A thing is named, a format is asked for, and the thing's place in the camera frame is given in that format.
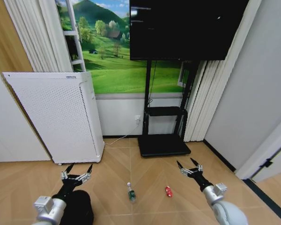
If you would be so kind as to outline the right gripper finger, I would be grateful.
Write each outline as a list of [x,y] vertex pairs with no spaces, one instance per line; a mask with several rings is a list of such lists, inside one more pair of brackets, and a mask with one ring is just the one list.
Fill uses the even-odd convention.
[[203,172],[203,165],[199,164],[196,160],[193,158],[190,158],[190,160],[193,162],[195,167],[192,169],[194,172]]
[[185,175],[185,176],[188,176],[190,174],[190,171],[188,169],[185,169],[181,164],[180,162],[176,161],[177,162],[177,165],[180,169],[180,172]]

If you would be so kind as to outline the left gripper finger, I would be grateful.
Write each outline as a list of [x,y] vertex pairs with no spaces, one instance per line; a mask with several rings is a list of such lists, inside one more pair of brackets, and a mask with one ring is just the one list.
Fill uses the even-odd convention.
[[88,181],[91,178],[92,167],[93,167],[93,165],[91,164],[90,167],[88,168],[87,172],[78,178],[78,181],[81,181],[82,183]]
[[69,174],[70,171],[72,170],[73,166],[74,166],[74,163],[71,163],[71,164],[66,168],[66,170],[64,170],[64,171],[61,172],[61,179],[62,179],[62,180],[68,180],[68,179],[73,180],[73,179],[74,179],[73,176],[72,176],[71,174]]

